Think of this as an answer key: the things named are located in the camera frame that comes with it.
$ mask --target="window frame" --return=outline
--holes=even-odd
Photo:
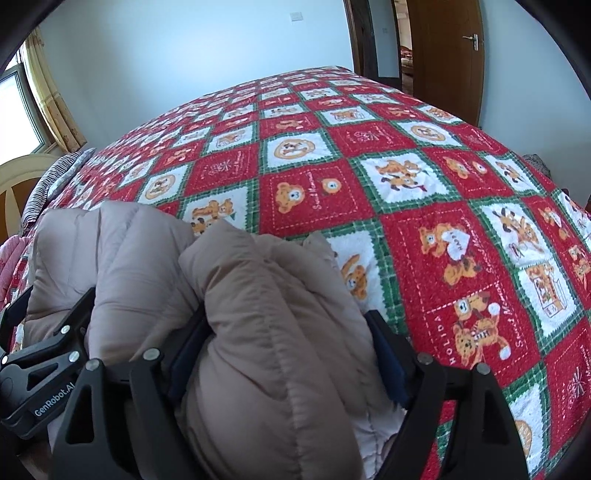
[[[47,124],[43,119],[41,112],[39,111],[39,107],[33,98],[33,92],[31,91],[31,86],[27,80],[25,67],[20,59],[16,65],[10,67],[0,74],[0,84],[8,80],[10,77],[15,77],[18,92],[21,95],[22,105],[25,108],[25,112],[29,117],[31,126],[33,127],[33,130],[40,143],[35,150],[30,152],[30,154],[45,152],[52,147],[54,142],[51,139],[49,128],[47,127]]]

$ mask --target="window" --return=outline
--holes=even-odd
[[[44,150],[49,138],[17,53],[0,74],[0,164]]]

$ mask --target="bed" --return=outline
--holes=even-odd
[[[443,364],[492,367],[532,478],[589,410],[591,219],[499,142],[399,90],[322,67],[202,96],[94,154],[48,208],[106,200],[154,206],[196,236],[221,218],[290,239],[322,231],[363,311]]]

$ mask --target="wooden headboard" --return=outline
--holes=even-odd
[[[32,154],[0,165],[0,245],[18,233],[31,191],[56,160],[54,155]]]

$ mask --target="pink blanket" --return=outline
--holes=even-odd
[[[30,238],[13,235],[0,247],[0,309],[4,308],[6,303],[6,293],[14,269],[30,241]]]

